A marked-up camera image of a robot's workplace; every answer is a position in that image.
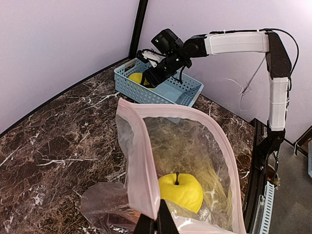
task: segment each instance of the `blue plastic basket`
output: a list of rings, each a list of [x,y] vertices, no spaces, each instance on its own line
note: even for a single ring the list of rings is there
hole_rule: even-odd
[[[152,90],[128,79],[132,73],[143,73],[149,67],[151,64],[145,64],[135,58],[116,68],[114,70],[115,89],[138,103],[172,103],[193,106],[204,85],[184,73],[182,73],[183,84],[173,78],[168,78]],[[179,74],[178,71],[174,77],[178,79]]]

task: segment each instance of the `white arm segment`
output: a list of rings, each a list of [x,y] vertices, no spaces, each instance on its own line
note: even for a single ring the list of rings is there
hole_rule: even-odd
[[[265,32],[236,32],[228,34],[208,34],[205,38],[208,55],[236,52],[269,51],[268,36]],[[288,77],[270,79],[269,127],[272,131],[283,131],[287,111]]]
[[[264,32],[208,34],[205,45],[208,55],[236,52],[265,53],[269,51],[268,36]]]
[[[287,112],[288,77],[270,79],[269,127],[272,131],[283,131]]]

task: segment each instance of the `black frame pole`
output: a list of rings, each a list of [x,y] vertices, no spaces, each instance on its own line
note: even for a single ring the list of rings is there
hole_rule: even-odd
[[[140,0],[136,13],[136,22],[133,29],[129,58],[134,59],[137,54],[138,43],[140,41],[141,31],[143,27],[145,12],[147,8],[148,0]]]

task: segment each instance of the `plastic bag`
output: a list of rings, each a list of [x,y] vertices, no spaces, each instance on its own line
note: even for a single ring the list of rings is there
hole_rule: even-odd
[[[185,106],[132,104],[120,99],[117,129],[128,159],[131,208],[156,219],[158,178],[179,171],[192,174],[204,193],[197,214],[166,201],[180,233],[246,233],[235,157],[211,117]]]
[[[84,192],[81,213],[102,234],[132,233],[140,213],[129,207],[121,183],[100,182]]]

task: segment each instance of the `apple stem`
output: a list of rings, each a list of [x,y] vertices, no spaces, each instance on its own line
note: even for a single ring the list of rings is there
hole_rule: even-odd
[[[176,174],[175,185],[179,185],[178,177],[179,177],[180,172],[176,172],[175,174]]]

